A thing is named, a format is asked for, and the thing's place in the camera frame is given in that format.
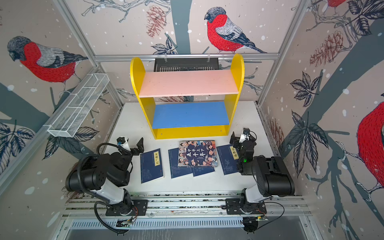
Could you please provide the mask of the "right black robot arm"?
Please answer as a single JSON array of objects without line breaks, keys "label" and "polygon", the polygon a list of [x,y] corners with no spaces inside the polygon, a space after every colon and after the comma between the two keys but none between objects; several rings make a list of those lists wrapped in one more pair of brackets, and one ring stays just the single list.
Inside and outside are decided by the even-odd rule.
[{"label": "right black robot arm", "polygon": [[249,129],[244,129],[240,137],[231,135],[230,144],[238,156],[237,170],[242,176],[253,177],[255,185],[243,189],[238,199],[226,199],[228,215],[265,215],[267,199],[295,194],[294,182],[283,159],[279,156],[255,156],[256,140]]}]

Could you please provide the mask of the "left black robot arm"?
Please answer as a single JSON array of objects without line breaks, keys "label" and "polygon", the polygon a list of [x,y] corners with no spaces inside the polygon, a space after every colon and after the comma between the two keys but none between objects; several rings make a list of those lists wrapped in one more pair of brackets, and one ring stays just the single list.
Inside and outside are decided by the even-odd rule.
[{"label": "left black robot arm", "polygon": [[117,138],[116,144],[101,143],[97,153],[79,160],[66,179],[69,192],[84,193],[100,200],[106,216],[144,216],[147,200],[132,200],[125,187],[130,182],[134,156],[144,152],[144,139],[131,148],[128,139]]}]

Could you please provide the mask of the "large illustrated colourful book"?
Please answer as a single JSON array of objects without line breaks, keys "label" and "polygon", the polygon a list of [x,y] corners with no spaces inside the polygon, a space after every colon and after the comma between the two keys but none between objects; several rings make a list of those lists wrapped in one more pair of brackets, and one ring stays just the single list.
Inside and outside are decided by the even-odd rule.
[{"label": "large illustrated colourful book", "polygon": [[218,152],[214,140],[188,140],[179,142],[178,167],[217,167]]}]

